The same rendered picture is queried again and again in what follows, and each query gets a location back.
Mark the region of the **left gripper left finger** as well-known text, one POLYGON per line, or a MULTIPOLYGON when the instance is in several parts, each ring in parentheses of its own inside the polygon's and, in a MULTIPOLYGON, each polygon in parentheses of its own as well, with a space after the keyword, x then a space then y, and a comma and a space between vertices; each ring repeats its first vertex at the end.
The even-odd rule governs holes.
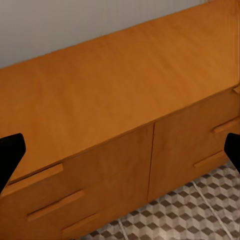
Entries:
POLYGON ((0 189, 7 184, 26 152, 21 133, 0 138, 0 189))

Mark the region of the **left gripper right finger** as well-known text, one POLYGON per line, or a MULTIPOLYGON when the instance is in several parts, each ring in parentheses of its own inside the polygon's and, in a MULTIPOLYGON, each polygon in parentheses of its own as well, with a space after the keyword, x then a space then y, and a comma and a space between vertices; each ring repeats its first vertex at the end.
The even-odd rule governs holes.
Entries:
POLYGON ((224 151, 240 173, 240 135, 228 133, 225 141, 224 151))

